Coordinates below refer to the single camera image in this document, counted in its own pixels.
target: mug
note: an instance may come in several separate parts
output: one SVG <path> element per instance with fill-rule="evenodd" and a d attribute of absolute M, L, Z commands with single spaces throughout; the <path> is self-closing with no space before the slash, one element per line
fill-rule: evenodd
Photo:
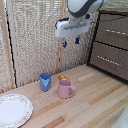
<path fill-rule="evenodd" d="M 58 76 L 58 79 L 59 79 L 59 80 L 63 80 L 63 79 L 65 79 L 65 80 L 69 80 L 69 79 L 66 78 L 64 75 L 59 75 L 59 76 Z"/>
<path fill-rule="evenodd" d="M 60 80 L 58 86 L 58 96 L 65 99 L 72 97 L 76 91 L 76 87 L 69 80 Z"/>
<path fill-rule="evenodd" d="M 48 91 L 51 87 L 51 75 L 48 73 L 42 73 L 40 75 L 40 89 Z"/>

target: white plate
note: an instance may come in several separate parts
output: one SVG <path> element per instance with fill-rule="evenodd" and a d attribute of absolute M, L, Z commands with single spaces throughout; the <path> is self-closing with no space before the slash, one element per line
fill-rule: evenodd
<path fill-rule="evenodd" d="M 0 128 L 15 128 L 23 125 L 31 116 L 31 101 L 19 94 L 0 97 Z"/>

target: drawer handle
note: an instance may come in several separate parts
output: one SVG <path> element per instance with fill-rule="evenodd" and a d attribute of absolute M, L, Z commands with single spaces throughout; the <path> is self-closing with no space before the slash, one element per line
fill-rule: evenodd
<path fill-rule="evenodd" d="M 107 62 L 110 62 L 110 63 L 112 63 L 112 64 L 115 64 L 115 65 L 117 65 L 117 66 L 120 66 L 121 67 L 121 65 L 120 64 L 118 64 L 118 63 L 115 63 L 115 62 L 113 62 L 113 61 L 111 61 L 111 60 L 108 60 L 108 59 L 106 59 L 106 58 L 104 58 L 104 57 L 100 57 L 100 56 L 97 56 L 98 58 L 100 58 L 100 59 L 102 59 L 102 60 L 105 60 L 105 61 L 107 61 Z"/>
<path fill-rule="evenodd" d="M 116 31 L 113 31 L 113 30 L 105 30 L 106 32 L 111 32 L 111 33 L 116 33 L 116 34 L 121 34 L 121 35 L 124 35 L 124 36 L 128 36 L 127 33 L 121 33 L 121 32 L 116 32 Z"/>

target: wooden drawer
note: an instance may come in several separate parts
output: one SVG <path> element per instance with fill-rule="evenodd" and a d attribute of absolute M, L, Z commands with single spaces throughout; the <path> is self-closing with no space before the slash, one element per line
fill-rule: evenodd
<path fill-rule="evenodd" d="M 122 16 L 101 14 L 100 20 L 118 17 Z M 95 40 L 128 50 L 128 17 L 109 22 L 100 22 Z"/>
<path fill-rule="evenodd" d="M 90 63 L 128 80 L 128 51 L 94 42 Z"/>

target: wooden cabinet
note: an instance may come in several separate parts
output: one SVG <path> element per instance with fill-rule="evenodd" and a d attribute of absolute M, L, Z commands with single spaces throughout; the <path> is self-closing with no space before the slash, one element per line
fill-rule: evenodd
<path fill-rule="evenodd" d="M 88 64 L 127 81 L 128 17 L 111 13 L 99 17 L 101 21 L 118 19 L 97 24 Z"/>

